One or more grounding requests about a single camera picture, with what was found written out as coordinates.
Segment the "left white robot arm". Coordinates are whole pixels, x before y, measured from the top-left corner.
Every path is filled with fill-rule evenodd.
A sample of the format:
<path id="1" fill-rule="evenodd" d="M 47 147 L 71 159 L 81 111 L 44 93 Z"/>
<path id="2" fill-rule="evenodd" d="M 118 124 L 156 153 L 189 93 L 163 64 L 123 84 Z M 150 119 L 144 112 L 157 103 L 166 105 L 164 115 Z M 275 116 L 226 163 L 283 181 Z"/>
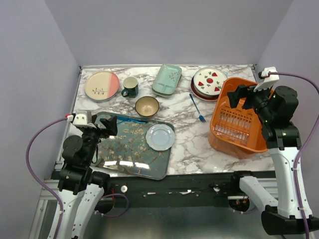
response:
<path id="1" fill-rule="evenodd" d="M 67 121 L 82 131 L 63 143 L 64 165 L 59 174 L 58 204 L 48 235 L 50 239 L 80 239 L 101 197 L 110 193 L 110 175 L 94 172 L 91 163 L 101 139 L 116 136 L 117 117 L 100 119 L 103 128 L 93 123 L 96 116 L 69 114 Z"/>

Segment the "white strawberry pattern plate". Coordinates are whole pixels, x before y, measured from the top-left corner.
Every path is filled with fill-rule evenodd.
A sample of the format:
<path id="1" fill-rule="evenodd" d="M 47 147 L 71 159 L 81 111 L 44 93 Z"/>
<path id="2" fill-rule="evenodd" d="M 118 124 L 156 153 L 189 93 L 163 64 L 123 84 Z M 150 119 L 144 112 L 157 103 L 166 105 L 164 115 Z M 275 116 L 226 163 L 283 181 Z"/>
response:
<path id="1" fill-rule="evenodd" d="M 205 67 L 198 70 L 192 79 L 195 89 L 200 94 L 207 97 L 215 97 L 220 94 L 227 76 L 217 68 Z"/>

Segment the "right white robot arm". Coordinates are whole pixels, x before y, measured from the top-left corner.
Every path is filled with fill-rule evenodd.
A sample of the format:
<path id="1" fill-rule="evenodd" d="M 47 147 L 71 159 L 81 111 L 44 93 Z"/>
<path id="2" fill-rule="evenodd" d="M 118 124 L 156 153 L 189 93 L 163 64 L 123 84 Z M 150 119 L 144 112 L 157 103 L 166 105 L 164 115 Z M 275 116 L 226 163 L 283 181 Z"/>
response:
<path id="1" fill-rule="evenodd" d="M 242 109 L 253 109 L 262 125 L 262 136 L 272 158 L 278 197 L 274 198 L 253 176 L 231 180 L 230 191 L 243 192 L 261 212 L 261 221 L 269 235 L 305 234 L 319 229 L 319 220 L 313 216 L 305 194 L 301 170 L 302 143 L 299 130 L 291 118 L 299 104 L 297 92 L 279 86 L 274 91 L 260 90 L 256 86 L 240 85 L 228 92 L 231 108 L 245 102 Z"/>

